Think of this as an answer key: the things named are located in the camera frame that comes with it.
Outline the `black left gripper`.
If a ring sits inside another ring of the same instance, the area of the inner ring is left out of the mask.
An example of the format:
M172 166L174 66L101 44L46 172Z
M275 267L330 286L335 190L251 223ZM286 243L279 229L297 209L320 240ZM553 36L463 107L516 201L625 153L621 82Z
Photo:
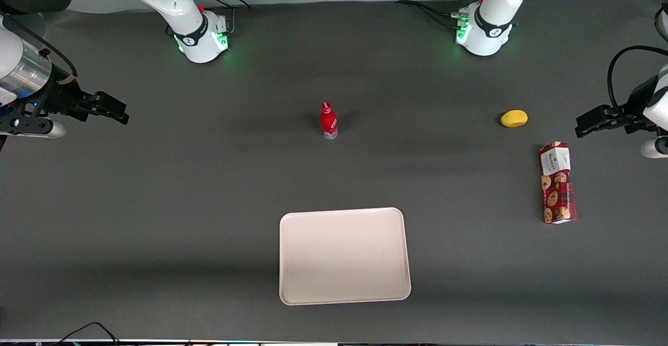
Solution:
M599 130L623 128L626 134L633 134L639 130L659 133L659 127L645 117L643 112L648 106L658 84L658 75L654 75L642 84L635 87L626 103L616 100L615 92L611 91L611 103L616 109L616 117L611 118L612 107L599 105L576 118L576 136L583 138Z

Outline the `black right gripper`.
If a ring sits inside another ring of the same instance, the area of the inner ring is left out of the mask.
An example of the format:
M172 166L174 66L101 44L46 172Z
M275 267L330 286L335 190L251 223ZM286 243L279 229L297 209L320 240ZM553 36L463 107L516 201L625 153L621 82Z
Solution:
M125 103L102 91L88 94L81 90L76 80L64 85L54 79L48 80L44 87L31 96L31 104L31 115L38 117L62 114L86 122L88 113L112 118L122 125L129 122Z

